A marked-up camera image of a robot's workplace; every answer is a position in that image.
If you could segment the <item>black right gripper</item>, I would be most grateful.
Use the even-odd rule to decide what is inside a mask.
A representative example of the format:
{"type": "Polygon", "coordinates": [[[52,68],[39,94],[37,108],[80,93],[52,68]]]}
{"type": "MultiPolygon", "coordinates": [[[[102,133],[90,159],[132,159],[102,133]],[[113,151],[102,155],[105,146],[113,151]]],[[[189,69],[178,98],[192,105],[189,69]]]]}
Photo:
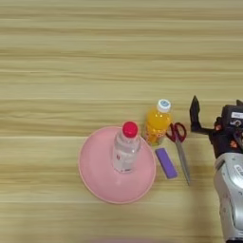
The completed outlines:
{"type": "MultiPolygon", "coordinates": [[[[237,106],[243,106],[243,102],[236,100],[237,106]]],[[[223,129],[222,118],[217,117],[215,128],[202,127],[199,121],[199,101],[197,97],[193,97],[190,106],[191,131],[194,133],[209,136],[210,142],[214,148],[215,157],[218,158],[224,153],[243,154],[243,149],[237,144],[234,136],[223,129]]]]}

